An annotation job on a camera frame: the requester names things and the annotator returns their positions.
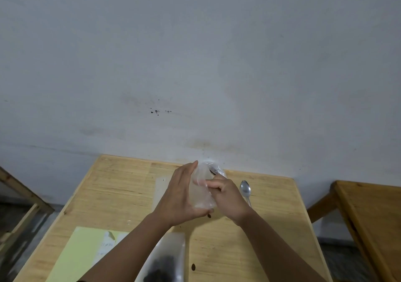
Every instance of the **person's left hand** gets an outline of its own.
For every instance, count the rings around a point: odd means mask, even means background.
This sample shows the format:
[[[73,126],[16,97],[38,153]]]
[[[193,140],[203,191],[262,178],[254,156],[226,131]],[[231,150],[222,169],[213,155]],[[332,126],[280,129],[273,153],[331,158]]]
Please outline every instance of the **person's left hand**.
[[[204,217],[214,211],[213,209],[194,208],[189,203],[189,182],[191,174],[197,166],[198,161],[196,160],[174,171],[166,192],[153,211],[168,224],[169,228],[198,217]]]

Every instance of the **person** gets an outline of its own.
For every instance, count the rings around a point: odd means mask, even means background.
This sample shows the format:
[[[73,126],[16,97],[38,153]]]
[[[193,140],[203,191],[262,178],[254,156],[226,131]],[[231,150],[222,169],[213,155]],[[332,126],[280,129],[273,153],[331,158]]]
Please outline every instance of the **person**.
[[[155,210],[80,279],[85,282],[133,282],[149,254],[173,226],[203,217],[213,209],[193,208],[188,186],[198,161],[177,168]],[[241,196],[232,180],[206,180],[219,210],[248,237],[270,282],[325,280],[263,220]]]

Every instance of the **plastic bag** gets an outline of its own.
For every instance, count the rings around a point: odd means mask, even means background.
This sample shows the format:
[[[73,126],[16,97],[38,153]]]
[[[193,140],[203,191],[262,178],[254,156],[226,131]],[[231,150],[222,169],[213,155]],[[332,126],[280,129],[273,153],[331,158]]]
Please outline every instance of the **plastic bag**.
[[[191,182],[189,183],[189,202],[195,208],[215,208],[214,201],[209,188],[204,180],[210,180],[214,175],[210,172],[221,174],[226,177],[225,172],[214,162],[202,162],[191,174]]]
[[[165,234],[150,253],[135,282],[183,282],[185,234]]]

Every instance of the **dark contents in bag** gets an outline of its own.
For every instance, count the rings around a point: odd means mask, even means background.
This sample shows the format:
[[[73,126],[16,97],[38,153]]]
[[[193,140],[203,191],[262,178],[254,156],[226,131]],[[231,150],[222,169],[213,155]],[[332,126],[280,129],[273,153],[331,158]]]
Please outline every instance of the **dark contents in bag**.
[[[173,282],[175,280],[175,264],[172,255],[165,255],[153,261],[148,275],[143,282]]]

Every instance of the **spoon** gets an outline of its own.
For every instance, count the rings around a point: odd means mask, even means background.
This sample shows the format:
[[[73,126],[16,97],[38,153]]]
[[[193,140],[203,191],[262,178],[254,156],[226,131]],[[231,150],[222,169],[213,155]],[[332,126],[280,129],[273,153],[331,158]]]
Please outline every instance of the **spoon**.
[[[241,182],[241,185],[239,185],[239,191],[241,192],[241,195],[247,200],[249,207],[252,208],[251,201],[249,200],[249,197],[251,196],[251,186],[246,180],[243,180]]]

